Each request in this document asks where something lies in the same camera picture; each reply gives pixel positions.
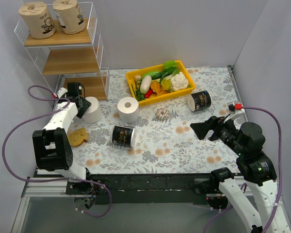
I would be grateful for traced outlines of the brown paper roll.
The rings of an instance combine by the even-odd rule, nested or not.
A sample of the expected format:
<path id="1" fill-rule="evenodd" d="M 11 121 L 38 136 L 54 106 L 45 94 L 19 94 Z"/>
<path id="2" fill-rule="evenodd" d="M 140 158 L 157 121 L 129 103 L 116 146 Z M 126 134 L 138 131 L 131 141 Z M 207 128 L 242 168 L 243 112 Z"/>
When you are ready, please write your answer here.
<path id="1" fill-rule="evenodd" d="M 52 7 L 65 34 L 77 34 L 85 29 L 84 18 L 77 0 L 55 0 Z"/>
<path id="2" fill-rule="evenodd" d="M 18 13 L 27 25 L 32 38 L 45 39 L 55 34 L 53 19 L 44 2 L 25 3 L 19 8 Z"/>

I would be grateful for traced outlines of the white toilet paper roll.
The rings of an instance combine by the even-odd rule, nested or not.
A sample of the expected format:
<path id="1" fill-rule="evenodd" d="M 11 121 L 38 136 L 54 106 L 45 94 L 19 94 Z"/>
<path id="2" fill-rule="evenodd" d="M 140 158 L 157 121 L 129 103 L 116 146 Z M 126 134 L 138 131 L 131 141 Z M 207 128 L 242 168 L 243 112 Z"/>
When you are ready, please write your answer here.
<path id="1" fill-rule="evenodd" d="M 85 99 L 91 103 L 91 106 L 83 115 L 83 120 L 86 123 L 98 122 L 102 118 L 102 110 L 100 108 L 98 99 L 96 97 L 86 97 Z"/>
<path id="2" fill-rule="evenodd" d="M 133 123 L 139 117 L 139 102 L 133 97 L 124 97 L 118 104 L 120 119 L 126 123 Z"/>

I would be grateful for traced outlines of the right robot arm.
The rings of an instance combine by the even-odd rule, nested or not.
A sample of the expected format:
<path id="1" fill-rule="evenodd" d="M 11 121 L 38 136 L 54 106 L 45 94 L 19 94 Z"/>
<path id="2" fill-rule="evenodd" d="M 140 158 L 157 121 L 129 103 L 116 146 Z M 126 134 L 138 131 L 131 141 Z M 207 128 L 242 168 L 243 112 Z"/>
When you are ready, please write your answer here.
<path id="1" fill-rule="evenodd" d="M 251 204 L 226 167 L 211 172 L 210 188 L 227 197 L 247 232 L 291 232 L 280 201 L 274 165 L 262 150 L 265 142 L 262 128 L 256 123 L 245 122 L 236 129 L 229 116 L 212 116 L 205 122 L 192 123 L 190 126 L 198 139 L 204 139 L 208 131 L 212 131 L 210 141 L 220 139 L 237 154 L 237 167 L 254 196 L 256 206 Z"/>

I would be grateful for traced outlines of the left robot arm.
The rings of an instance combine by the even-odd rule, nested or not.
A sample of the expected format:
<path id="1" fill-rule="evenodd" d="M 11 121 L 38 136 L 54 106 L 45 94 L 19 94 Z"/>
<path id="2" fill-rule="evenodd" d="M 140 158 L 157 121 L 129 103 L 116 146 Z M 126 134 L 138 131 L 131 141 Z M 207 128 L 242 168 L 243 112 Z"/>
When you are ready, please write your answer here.
<path id="1" fill-rule="evenodd" d="M 60 98 L 56 108 L 58 112 L 42 130 L 33 132 L 32 140 L 39 169 L 69 178 L 73 188 L 83 194 L 89 194 L 94 187 L 93 181 L 87 178 L 90 172 L 74 162 L 67 137 L 73 119 L 82 118 L 91 106 L 91 103 L 81 96 L 83 93 L 83 85 L 77 82 L 68 83 L 67 88 L 61 88 L 57 93 Z"/>

